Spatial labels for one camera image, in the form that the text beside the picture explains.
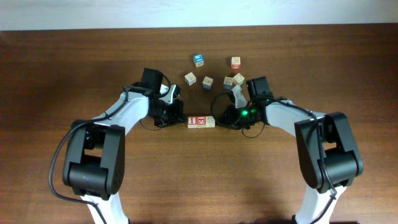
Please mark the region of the red letter I block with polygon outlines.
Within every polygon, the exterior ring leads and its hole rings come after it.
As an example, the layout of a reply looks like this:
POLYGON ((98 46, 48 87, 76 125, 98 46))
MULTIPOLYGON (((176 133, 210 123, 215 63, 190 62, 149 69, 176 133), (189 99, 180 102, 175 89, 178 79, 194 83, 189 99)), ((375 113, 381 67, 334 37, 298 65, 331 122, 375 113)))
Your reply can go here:
POLYGON ((188 126, 188 128, 197 128, 197 117, 189 116, 187 118, 187 126, 188 126))

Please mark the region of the plain wooden drawing block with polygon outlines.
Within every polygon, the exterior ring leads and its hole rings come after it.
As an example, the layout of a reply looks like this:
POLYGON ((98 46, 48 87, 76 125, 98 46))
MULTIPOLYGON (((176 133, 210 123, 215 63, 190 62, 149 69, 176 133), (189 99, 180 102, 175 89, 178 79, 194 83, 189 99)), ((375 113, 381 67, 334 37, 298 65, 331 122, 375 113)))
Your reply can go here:
POLYGON ((206 117, 206 124, 205 127, 206 128, 214 128, 215 127, 215 119, 212 116, 207 116, 206 117))

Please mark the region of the red letter E block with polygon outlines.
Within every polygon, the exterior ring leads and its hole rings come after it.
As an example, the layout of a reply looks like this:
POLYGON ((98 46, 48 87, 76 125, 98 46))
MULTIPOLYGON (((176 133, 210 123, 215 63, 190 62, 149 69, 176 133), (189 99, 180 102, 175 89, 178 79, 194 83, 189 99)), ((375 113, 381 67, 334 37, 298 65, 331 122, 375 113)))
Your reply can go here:
POLYGON ((206 128, 205 116, 197 116, 197 128, 206 128))

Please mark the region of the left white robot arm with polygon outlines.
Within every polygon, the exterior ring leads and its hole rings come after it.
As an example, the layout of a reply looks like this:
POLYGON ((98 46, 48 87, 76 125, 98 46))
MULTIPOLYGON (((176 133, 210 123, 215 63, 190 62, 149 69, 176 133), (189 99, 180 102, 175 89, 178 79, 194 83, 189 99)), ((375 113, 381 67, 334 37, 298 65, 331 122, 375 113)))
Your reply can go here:
POLYGON ((163 82, 160 71, 145 68, 140 81, 126 85, 103 114, 76 120, 64 142, 63 183, 87 204, 95 223, 129 223, 119 189, 125 170, 125 138, 136 123, 150 116, 159 129, 183 122, 180 87, 163 82))

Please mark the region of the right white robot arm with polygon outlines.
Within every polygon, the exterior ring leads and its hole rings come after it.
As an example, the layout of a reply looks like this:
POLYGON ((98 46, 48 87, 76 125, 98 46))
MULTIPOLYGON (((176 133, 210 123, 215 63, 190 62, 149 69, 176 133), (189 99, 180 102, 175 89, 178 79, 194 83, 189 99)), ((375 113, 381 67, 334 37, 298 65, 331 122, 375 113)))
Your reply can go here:
POLYGON ((226 92, 231 105, 216 123, 245 131, 257 123, 295 137, 306 189, 292 223, 329 223, 338 199, 363 173, 363 159, 346 115, 302 108, 286 97, 275 97, 266 77, 246 82, 249 98, 236 85, 226 92))

